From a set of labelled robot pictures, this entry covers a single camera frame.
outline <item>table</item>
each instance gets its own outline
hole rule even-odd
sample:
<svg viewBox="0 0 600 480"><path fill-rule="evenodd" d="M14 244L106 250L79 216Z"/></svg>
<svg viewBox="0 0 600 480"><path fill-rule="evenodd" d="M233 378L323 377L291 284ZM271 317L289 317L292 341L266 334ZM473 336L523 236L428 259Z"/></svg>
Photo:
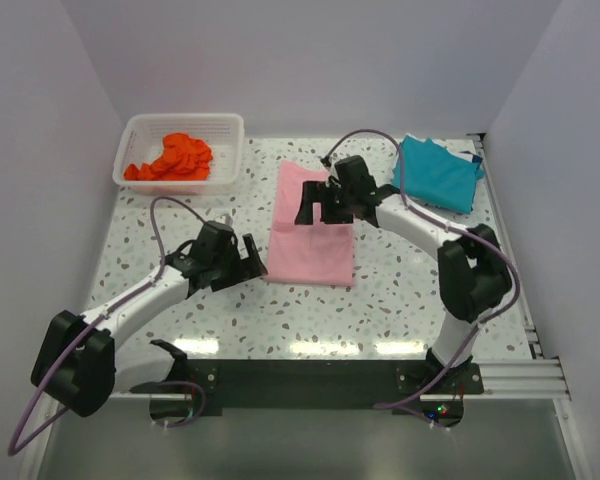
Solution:
<svg viewBox="0 0 600 480"><path fill-rule="evenodd" d="M319 169L318 158L336 140L246 139L241 177L232 193L180 198L208 219L230 214L236 234L251 233L266 264L279 163ZM437 141L452 150L475 151L469 139ZM378 184L388 181L395 164L389 142L376 138L351 139L337 153L362 155ZM478 182L471 215L439 213L469 226L484 222L497 231L486 181ZM125 188L118 192L89 307L131 287L157 265L150 201ZM192 215L167 202L159 204L156 218L168 250L195 238L200 228ZM354 287L255 279L216 293L201 291L149 322L122 346L119 358L151 355L157 347L149 341L158 338L198 358L423 358L444 316L436 263L408 241L364 222L355 223L355 236ZM531 358L521 307L483 329L474 356L478 362Z"/></svg>

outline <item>laundry basket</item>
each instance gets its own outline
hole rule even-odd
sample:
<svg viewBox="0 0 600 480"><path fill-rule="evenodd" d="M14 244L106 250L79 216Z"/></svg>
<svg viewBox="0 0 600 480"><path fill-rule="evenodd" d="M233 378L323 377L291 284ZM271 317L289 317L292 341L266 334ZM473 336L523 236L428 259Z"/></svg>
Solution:
<svg viewBox="0 0 600 480"><path fill-rule="evenodd" d="M206 180L128 181L125 169L138 167L162 155L162 139L170 133L186 133L204 140L213 153ZM165 113L136 115L122 134L113 164L113 181L143 195L222 194L231 191L242 163L244 121L236 114Z"/></svg>

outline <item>crumpled orange cloth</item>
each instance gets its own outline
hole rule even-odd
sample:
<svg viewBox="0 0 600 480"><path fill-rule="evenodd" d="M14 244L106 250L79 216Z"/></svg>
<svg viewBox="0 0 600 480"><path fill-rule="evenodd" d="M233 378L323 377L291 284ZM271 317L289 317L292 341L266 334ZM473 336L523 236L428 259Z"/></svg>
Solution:
<svg viewBox="0 0 600 480"><path fill-rule="evenodd" d="M140 168L131 164L124 171L125 180L206 180L209 162L213 160L211 148L204 141L191 138L186 133L171 133L162 139L162 156L152 164Z"/></svg>

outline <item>white wall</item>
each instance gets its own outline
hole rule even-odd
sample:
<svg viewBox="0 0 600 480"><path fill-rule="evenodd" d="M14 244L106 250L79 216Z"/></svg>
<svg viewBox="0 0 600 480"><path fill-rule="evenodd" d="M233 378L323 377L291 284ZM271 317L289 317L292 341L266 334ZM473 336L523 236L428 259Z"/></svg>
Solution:
<svg viewBox="0 0 600 480"><path fill-rule="evenodd" d="M62 5L0 1L0 479L47 325L86 298L121 129Z"/></svg>
<svg viewBox="0 0 600 480"><path fill-rule="evenodd" d="M544 349L600 478L600 0L564 0L487 136Z"/></svg>
<svg viewBox="0 0 600 480"><path fill-rule="evenodd" d="M559 0L63 0L123 121L484 132Z"/></svg>

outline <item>blue cloth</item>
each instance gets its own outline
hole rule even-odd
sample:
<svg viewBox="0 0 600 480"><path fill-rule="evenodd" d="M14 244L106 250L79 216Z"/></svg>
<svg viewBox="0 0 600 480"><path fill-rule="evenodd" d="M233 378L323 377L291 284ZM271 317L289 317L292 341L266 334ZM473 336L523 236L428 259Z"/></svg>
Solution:
<svg viewBox="0 0 600 480"><path fill-rule="evenodd" d="M437 207L471 213L476 182L484 177L482 158L471 162L456 157L446 148L407 136L401 144L405 159L405 192ZM400 167L393 169L392 184L400 187Z"/></svg>

